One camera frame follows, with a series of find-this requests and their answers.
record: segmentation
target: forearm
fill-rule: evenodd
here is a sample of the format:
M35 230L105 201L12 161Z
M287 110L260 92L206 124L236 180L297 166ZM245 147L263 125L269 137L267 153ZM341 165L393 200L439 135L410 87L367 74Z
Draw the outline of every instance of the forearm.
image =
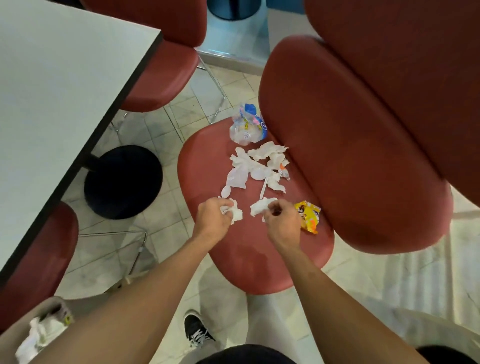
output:
M149 363L206 244L189 240L174 255L68 328L33 363Z
M298 247L280 253L325 363L427 363L330 280Z

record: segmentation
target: shoelace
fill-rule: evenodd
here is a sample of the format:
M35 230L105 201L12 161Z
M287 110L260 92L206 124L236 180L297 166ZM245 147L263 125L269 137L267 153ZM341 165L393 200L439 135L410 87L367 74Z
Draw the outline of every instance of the shoelace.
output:
M206 332L203 333L202 329L198 329L197 331L195 331L195 333L192 335L192 338L190 339L190 346L202 346L205 340Z

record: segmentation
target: chair seat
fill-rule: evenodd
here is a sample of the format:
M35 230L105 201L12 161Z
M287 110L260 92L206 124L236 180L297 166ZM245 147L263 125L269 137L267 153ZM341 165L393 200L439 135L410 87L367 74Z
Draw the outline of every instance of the chair seat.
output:
M77 240L77 216L61 202L0 290L0 331L55 294Z
M122 104L122 110L149 112L168 104L185 87L198 65L193 48L163 40Z
M187 206L196 219L197 207L204 200L219 196L225 186L228 172L232 169L229 159L239 145L230 140L228 129L232 119L228 118L207 126L192 135L179 155L178 175ZM265 140L244 147L256 149L267 141L278 141L271 134ZM297 166L287 166L291 181L281 179L287 193L273 191L267 187L265 197L284 198L293 203L307 200L319 204L317 196ZM230 227L226 237L211 251L210 256L218 270L233 285L249 294L270 294L285 290L293 285L281 256L268 240L267 227L262 217L250 215L250 205L258 201L263 181L249 176L247 188L232 188L230 197L237 200L243 211L243 220ZM301 248L319 267L323 267L333 252L334 234L320 215L318 234L302 230Z

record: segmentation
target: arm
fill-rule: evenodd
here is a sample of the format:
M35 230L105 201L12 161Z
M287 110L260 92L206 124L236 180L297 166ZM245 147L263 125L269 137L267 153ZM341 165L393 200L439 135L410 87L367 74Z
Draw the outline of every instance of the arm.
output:
M34 364L147 364L157 351L190 279L208 251L227 233L233 203L200 204L193 237L145 277L114 294L47 346Z
M292 204L278 200L268 207L268 236L290 272L325 363L427 364L300 249L301 219Z

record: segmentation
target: white table top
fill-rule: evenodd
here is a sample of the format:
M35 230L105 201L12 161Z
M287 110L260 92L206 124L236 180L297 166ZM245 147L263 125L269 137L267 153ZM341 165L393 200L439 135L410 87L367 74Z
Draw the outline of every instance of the white table top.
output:
M0 269L159 33L46 0L0 1Z

